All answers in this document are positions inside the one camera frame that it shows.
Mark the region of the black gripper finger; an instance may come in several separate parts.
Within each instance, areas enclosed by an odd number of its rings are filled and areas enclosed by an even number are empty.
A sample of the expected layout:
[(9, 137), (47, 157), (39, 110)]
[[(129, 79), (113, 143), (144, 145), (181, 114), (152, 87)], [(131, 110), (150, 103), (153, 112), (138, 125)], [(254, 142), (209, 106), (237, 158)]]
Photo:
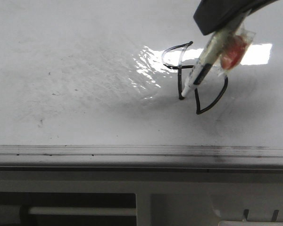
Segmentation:
[(237, 16), (246, 12), (251, 15), (272, 3), (273, 0), (202, 0), (193, 19), (201, 33), (208, 35), (223, 28)]

